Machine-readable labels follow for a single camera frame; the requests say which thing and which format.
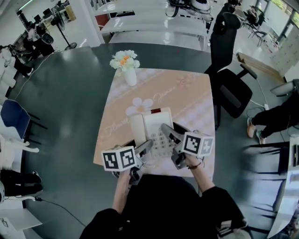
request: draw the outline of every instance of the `sneaker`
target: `sneaker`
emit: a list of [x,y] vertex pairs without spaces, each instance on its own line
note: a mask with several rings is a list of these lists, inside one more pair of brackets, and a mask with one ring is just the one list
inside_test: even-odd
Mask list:
[[261,130],[257,130],[256,135],[260,141],[260,144],[265,144],[266,143],[266,138],[262,138],[261,136],[262,131]]
[[30,73],[27,73],[27,76],[30,76],[31,75],[31,73],[33,72],[33,68],[31,69],[31,72]]
[[247,135],[253,138],[256,127],[251,123],[251,118],[247,118]]
[[32,171],[32,174],[38,176],[38,178],[39,178],[39,180],[37,180],[36,183],[42,183],[42,178],[39,176],[38,172]]

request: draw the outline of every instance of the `orange flower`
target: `orange flower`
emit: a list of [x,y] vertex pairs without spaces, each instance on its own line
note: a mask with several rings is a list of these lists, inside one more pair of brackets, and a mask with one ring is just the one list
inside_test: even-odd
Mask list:
[[130,58],[129,56],[125,56],[125,57],[123,57],[123,58],[120,60],[120,64],[121,64],[121,65],[124,65],[125,63],[127,63],[127,60],[128,60],[129,58]]

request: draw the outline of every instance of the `stand fan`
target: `stand fan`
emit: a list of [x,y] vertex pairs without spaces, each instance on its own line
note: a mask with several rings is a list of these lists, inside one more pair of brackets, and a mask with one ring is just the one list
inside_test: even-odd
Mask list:
[[63,36],[66,43],[68,44],[68,46],[65,48],[65,50],[76,48],[77,43],[73,42],[73,43],[69,44],[69,42],[67,41],[67,39],[65,38],[65,36],[62,32],[65,30],[65,24],[64,24],[64,20],[62,19],[60,12],[58,12],[57,9],[55,9],[55,8],[52,10],[52,12],[53,12],[53,20],[51,21],[51,25],[52,26],[56,25],[58,27],[61,35]]

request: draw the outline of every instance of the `blue chair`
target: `blue chair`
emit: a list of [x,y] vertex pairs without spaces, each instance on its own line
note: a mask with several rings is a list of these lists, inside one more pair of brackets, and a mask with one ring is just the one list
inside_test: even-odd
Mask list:
[[30,140],[28,138],[30,128],[32,124],[36,124],[44,129],[48,129],[45,126],[36,123],[31,120],[30,116],[39,119],[38,117],[28,113],[20,104],[14,100],[7,99],[4,101],[3,107],[0,112],[0,116],[6,127],[15,127],[21,139],[41,144],[37,141]]

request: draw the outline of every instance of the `chair armrest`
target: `chair armrest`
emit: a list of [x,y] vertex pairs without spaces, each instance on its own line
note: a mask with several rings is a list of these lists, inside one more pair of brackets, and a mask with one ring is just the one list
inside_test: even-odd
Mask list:
[[257,79],[257,74],[249,67],[247,66],[246,64],[242,63],[240,65],[244,70],[243,71],[246,71],[247,73],[249,73],[254,79]]

